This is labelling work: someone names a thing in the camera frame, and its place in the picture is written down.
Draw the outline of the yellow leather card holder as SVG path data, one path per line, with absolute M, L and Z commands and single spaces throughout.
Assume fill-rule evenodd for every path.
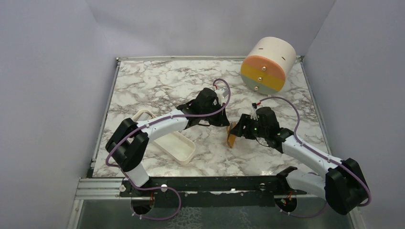
M 226 128 L 227 130 L 227 139 L 226 139 L 226 145 L 229 148 L 234 147 L 235 140 L 237 136 L 233 135 L 230 133 L 230 131 L 236 126 L 237 122 L 231 122 L 230 125 Z

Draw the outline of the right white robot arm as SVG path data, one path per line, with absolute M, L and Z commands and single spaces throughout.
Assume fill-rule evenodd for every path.
M 306 173 L 288 167 L 277 174 L 276 189 L 281 194 L 301 190 L 324 199 L 338 214 L 346 215 L 365 203 L 370 191 L 359 164 L 348 158 L 341 160 L 307 145 L 288 129 L 282 128 L 269 107 L 257 109 L 256 116 L 242 114 L 230 134 L 246 139 L 262 138 L 268 147 L 293 157 L 312 169 Z

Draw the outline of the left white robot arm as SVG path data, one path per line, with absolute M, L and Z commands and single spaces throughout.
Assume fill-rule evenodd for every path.
M 218 127 L 229 126 L 225 107 L 229 89 L 204 88 L 197 97 L 181 104 L 168 114 L 146 121 L 123 120 L 107 141 L 105 149 L 123 173 L 133 182 L 132 190 L 139 196 L 150 190 L 149 175 L 141 161 L 147 145 L 175 131 L 199 125 L 201 120 Z

